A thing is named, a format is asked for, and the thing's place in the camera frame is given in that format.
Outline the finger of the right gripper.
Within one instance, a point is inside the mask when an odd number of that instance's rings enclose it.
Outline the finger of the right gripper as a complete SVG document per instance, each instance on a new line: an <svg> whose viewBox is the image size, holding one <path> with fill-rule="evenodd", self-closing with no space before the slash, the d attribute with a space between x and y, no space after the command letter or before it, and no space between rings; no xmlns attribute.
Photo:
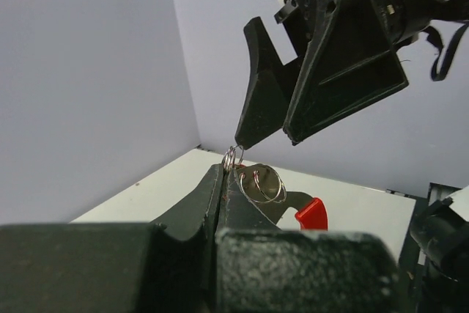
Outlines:
<svg viewBox="0 0 469 313"><path fill-rule="evenodd" d="M234 135L248 150L283 128L303 58L284 64L260 17L243 29L250 58L250 76Z"/></svg>

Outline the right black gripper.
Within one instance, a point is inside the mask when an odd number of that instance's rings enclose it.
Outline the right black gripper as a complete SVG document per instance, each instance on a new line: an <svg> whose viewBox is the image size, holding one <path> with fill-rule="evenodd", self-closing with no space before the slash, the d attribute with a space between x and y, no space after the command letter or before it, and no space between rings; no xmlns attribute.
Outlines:
<svg viewBox="0 0 469 313"><path fill-rule="evenodd" d="M468 24L468 0L279 0L309 41L284 120L293 144L408 85L394 45L433 20Z"/></svg>

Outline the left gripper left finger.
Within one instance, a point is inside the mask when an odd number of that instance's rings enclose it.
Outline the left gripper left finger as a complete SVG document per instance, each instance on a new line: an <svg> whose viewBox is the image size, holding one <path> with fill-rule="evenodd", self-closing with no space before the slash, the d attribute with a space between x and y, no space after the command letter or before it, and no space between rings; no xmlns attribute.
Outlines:
<svg viewBox="0 0 469 313"><path fill-rule="evenodd" d="M1 228L3 312L212 312L224 171L150 222Z"/></svg>

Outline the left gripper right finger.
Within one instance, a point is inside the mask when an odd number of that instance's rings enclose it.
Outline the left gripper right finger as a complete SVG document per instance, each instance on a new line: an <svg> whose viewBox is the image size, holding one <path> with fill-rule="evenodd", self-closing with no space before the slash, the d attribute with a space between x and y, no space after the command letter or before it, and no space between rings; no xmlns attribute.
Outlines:
<svg viewBox="0 0 469 313"><path fill-rule="evenodd" d="M235 173L215 235L217 312L398 312L396 262L378 237L281 230Z"/></svg>

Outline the red handled keyring holder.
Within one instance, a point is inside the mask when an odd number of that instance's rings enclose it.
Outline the red handled keyring holder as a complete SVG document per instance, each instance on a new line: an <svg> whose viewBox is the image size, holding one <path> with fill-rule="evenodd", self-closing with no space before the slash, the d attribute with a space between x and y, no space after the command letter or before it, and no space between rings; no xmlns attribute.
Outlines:
<svg viewBox="0 0 469 313"><path fill-rule="evenodd" d="M328 213L323 201L300 191L288 191L279 173L263 163L250 166L237 157L241 146L231 146L223 156L222 164L227 172L234 172L241 192L261 213L275 225L285 212L295 210L295 220L302 230L328 230Z"/></svg>

